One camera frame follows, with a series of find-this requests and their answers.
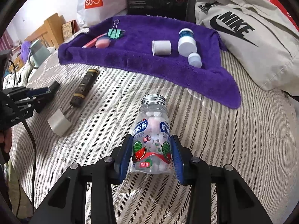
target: pink eraser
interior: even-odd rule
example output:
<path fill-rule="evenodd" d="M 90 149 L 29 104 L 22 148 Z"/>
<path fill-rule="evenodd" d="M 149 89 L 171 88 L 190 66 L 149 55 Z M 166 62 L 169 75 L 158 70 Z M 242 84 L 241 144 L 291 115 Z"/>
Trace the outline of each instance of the pink eraser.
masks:
<path fill-rule="evenodd" d="M 105 36 L 105 35 L 107 35 L 107 33 L 106 33 L 106 34 L 99 35 L 98 37 L 95 37 L 92 41 L 89 41 L 86 45 L 82 46 L 82 48 L 91 48 L 91 47 L 93 47 L 93 46 L 95 45 L 95 42 L 97 41 L 97 39 L 98 39 L 99 37 L 103 37 L 103 36 Z"/>
<path fill-rule="evenodd" d="M 110 45 L 110 38 L 108 36 L 103 36 L 97 39 L 95 47 L 98 49 L 107 48 Z"/>

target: striped bed sheet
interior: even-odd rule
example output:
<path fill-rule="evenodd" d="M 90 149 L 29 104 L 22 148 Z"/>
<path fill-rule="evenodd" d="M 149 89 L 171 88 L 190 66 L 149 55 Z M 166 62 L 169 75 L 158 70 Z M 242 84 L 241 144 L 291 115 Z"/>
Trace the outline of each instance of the striped bed sheet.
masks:
<path fill-rule="evenodd" d="M 282 223 L 299 200 L 298 131 L 293 105 L 281 90 L 263 91 L 230 52 L 221 52 L 222 66 L 236 80 L 242 105 L 233 110 L 199 93 L 149 75 L 120 69 L 69 64 L 51 55 L 28 83 L 62 86 L 53 102 L 27 120 L 37 145 L 35 207 L 73 162 L 94 164 L 122 144 L 130 132 L 145 94 L 167 100 L 171 134 L 208 164 L 232 164 L 256 194 L 273 223 Z M 58 107 L 66 110 L 72 93 L 89 68 L 101 72 L 86 103 L 72 116 L 64 137 L 55 135 L 47 119 Z M 33 151 L 21 124 L 13 127 L 11 160 L 25 193 L 31 196 Z M 86 223 L 91 223 L 91 187 L 86 196 Z M 216 223 L 216 187 L 212 191 L 212 220 Z M 118 224 L 185 223 L 190 187 L 179 185 L 176 174 L 130 173 L 112 186 Z"/>

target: white plastic bag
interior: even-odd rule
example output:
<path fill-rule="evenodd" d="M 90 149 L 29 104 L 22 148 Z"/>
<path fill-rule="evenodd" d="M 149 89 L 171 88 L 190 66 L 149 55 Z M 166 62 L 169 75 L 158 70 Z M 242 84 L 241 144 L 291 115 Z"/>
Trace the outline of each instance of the white plastic bag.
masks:
<path fill-rule="evenodd" d="M 208 11 L 206 3 L 213 4 Z M 195 17 L 219 32 L 258 86 L 299 95 L 299 32 L 278 7 L 267 0 L 197 0 Z"/>
<path fill-rule="evenodd" d="M 78 25 L 83 28 L 96 25 L 116 15 L 126 7 L 126 0 L 78 0 Z"/>

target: blue label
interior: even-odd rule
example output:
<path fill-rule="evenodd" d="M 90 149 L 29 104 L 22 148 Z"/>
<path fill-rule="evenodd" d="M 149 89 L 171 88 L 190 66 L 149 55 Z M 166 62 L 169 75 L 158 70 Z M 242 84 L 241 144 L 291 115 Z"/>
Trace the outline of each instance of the blue label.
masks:
<path fill-rule="evenodd" d="M 189 36 L 189 37 L 193 38 L 193 34 L 190 31 L 182 31 L 182 32 L 180 32 L 179 37 L 182 38 L 184 36 Z"/>
<path fill-rule="evenodd" d="M 165 132 L 170 137 L 170 128 L 164 123 L 160 123 L 161 132 Z"/>
<path fill-rule="evenodd" d="M 134 135 L 144 131 L 147 128 L 147 120 L 144 119 L 140 124 L 138 124 L 134 129 Z"/>

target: person's hand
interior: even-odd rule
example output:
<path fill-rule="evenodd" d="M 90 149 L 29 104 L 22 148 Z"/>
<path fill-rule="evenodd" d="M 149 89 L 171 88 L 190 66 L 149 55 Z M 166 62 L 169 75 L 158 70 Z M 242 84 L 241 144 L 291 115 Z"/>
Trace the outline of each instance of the person's hand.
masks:
<path fill-rule="evenodd" d="M 3 143 L 3 142 L 5 143 L 4 151 L 6 153 L 9 153 L 9 151 L 11 149 L 11 145 L 12 145 L 11 136 L 12 136 L 11 129 L 8 129 L 4 132 L 0 131 L 0 143 Z"/>

